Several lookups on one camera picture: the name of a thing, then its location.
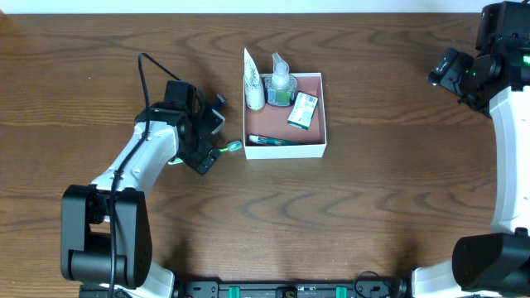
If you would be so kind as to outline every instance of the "pump dispenser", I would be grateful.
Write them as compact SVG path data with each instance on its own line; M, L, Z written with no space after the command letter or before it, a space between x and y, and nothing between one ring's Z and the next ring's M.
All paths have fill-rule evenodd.
M272 62L274 73L265 76L267 103L275 107L290 107L296 101L298 82L289 74L289 65L278 53L272 54Z

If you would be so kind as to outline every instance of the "white box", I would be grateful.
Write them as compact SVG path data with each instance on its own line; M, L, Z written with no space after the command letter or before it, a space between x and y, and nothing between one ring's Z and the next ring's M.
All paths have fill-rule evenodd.
M325 126L324 89L321 73L291 74L298 79L298 91L319 99L310 129L304 130L287 124L293 107L276 108L265 104L260 113L252 113L245 103L243 83L243 147L247 159L322 157L327 146ZM263 146L250 142L248 135L258 134L308 145Z

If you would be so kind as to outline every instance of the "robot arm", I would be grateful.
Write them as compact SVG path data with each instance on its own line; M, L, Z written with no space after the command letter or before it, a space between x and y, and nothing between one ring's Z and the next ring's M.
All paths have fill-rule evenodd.
M461 238L452 260L416 269L413 297L530 294L530 5L483 9L473 58L448 49L427 81L494 121L497 201L491 234Z
M164 101L149 107L139 65L147 106L136 116L131 140L90 185L71 185L63 195L61 272L68 280L114 289L111 281L132 297L171 298L173 273L152 262L146 197L168 161L180 158L201 175L210 169L220 151L208 138L220 131L224 117L194 86L179 80L168 81ZM91 230L108 216L110 234ZM101 293L79 293L94 295Z

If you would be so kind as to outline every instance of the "black base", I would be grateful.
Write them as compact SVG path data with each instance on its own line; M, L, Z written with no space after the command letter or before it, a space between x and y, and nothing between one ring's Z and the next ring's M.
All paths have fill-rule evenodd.
M176 283L172 298L363 298L355 293L353 285L353 282L218 283L216 281L193 281L186 283L183 287L179 287ZM366 298L407 297L407 283L402 279L361 277L357 280L356 286ZM79 298L107 298L107 294L107 288L101 286L82 285L79 288ZM114 297L129 298L130 296L118 291Z

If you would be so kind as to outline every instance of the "wood grain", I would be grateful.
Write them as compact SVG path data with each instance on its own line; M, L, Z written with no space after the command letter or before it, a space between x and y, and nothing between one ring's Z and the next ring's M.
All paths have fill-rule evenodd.
M73 297L59 270L60 198L122 150L142 109L146 51L229 101L242 137L243 48L321 72L329 145L318 160L226 154L200 177L159 176L154 258L223 280L353 279L451 256L487 233L492 123L425 77L442 51L473 52L479 15L70 15L0 18L0 297ZM152 100L167 77L146 64Z

